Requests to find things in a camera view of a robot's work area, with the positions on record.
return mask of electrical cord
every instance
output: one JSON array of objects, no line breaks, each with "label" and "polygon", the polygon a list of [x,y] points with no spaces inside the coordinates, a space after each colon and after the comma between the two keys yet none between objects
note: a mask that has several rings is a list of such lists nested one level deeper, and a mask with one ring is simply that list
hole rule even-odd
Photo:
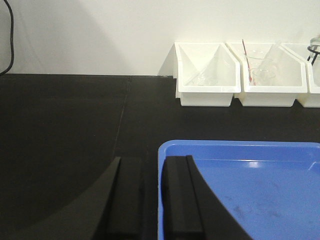
[{"label": "electrical cord", "polygon": [[11,18],[11,27],[10,27],[10,48],[11,48],[11,61],[9,66],[7,67],[6,70],[0,72],[0,76],[6,74],[7,72],[9,72],[9,70],[12,68],[13,64],[14,64],[14,59],[15,59],[15,51],[14,51],[14,13],[12,12],[12,8],[10,6],[10,4],[8,3],[7,0],[3,0],[4,3],[6,4],[6,6],[9,9],[10,12],[10,18]]}]

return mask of black table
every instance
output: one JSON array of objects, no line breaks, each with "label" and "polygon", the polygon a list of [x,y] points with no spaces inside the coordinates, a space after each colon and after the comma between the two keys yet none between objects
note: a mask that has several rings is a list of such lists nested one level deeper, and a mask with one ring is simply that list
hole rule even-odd
[{"label": "black table", "polygon": [[0,77],[0,239],[91,239],[115,156],[143,162],[143,239],[157,238],[157,151],[169,140],[320,142],[320,109],[181,107],[172,77]]}]

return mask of white wall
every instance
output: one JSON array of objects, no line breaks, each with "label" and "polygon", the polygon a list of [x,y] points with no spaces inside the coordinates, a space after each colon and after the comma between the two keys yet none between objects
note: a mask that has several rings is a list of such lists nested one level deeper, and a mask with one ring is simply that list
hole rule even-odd
[{"label": "white wall", "polygon": [[[10,60],[2,1],[1,69]],[[9,2],[15,14],[11,73],[172,75],[174,41],[307,43],[320,34],[320,0]]]}]

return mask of storage bin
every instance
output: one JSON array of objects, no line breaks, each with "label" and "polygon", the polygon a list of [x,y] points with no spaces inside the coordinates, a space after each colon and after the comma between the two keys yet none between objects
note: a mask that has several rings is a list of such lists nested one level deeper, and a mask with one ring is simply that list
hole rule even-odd
[{"label": "storage bin", "polygon": [[261,60],[270,60],[273,71],[272,84],[250,83],[249,68],[242,43],[230,43],[227,47],[241,64],[241,93],[236,94],[243,106],[291,107],[298,94],[307,93],[305,63],[290,54],[282,45],[275,43],[246,43],[250,67]]},{"label": "storage bin", "polygon": [[[163,164],[168,156],[187,155],[252,239],[319,238],[319,143],[172,140],[158,150],[159,240],[164,240]],[[228,227],[221,222],[213,228]]]},{"label": "storage bin", "polygon": [[241,91],[240,64],[224,43],[176,42],[174,77],[182,106],[230,106]]},{"label": "storage bin", "polygon": [[295,57],[299,58],[302,62],[304,62],[306,69],[306,79],[308,85],[308,92],[301,93],[298,95],[297,100],[304,106],[305,108],[320,108],[320,76],[314,74],[313,66],[310,61],[307,61],[310,52],[307,47],[310,45],[309,43],[282,43],[284,48],[288,50]]}]

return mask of plastic tray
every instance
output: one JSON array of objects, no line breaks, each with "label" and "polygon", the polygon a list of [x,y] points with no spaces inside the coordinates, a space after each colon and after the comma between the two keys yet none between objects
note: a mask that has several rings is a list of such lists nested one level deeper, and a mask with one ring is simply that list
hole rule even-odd
[{"label": "plastic tray", "polygon": [[211,190],[253,239],[319,239],[319,143],[172,140],[158,152],[159,240],[162,166],[166,156],[185,155],[193,155]]}]

